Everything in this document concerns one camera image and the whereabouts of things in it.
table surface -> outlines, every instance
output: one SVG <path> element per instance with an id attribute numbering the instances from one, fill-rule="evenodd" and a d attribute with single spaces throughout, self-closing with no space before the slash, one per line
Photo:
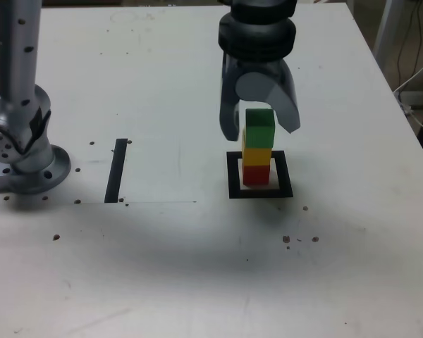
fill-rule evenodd
<path id="1" fill-rule="evenodd" d="M 355 21 L 298 6 L 302 127 L 274 145 L 295 197 L 229 200 L 227 10 L 42 11 L 37 83 L 73 170 L 0 194 L 0 338 L 423 338 L 423 151 Z M 125 202 L 104 204 L 117 138 Z"/>

black square outline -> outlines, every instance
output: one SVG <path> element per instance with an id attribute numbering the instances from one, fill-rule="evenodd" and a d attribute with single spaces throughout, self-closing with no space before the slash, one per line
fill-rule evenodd
<path id="1" fill-rule="evenodd" d="M 293 197 L 290 175 L 288 174 L 287 168 L 287 160 L 285 159 L 285 153 L 282 150 L 271 152 L 271 158 L 274 158 L 276 162 L 279 189 L 241 190 L 240 173 L 238 170 L 238 160 L 240 158 L 243 158 L 241 151 L 227 152 L 229 199 L 284 199 Z"/>

wooden block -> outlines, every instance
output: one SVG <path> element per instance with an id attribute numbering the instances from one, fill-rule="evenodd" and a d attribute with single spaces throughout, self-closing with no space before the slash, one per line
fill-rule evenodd
<path id="1" fill-rule="evenodd" d="M 243 165 L 269 165 L 271 162 L 271 148 L 245 148 L 243 150 Z"/>
<path id="2" fill-rule="evenodd" d="M 246 148 L 273 148 L 274 111 L 272 109 L 246 109 Z"/>
<path id="3" fill-rule="evenodd" d="M 269 165 L 249 165 L 243 167 L 243 184 L 250 187 L 254 185 L 268 185 Z"/>

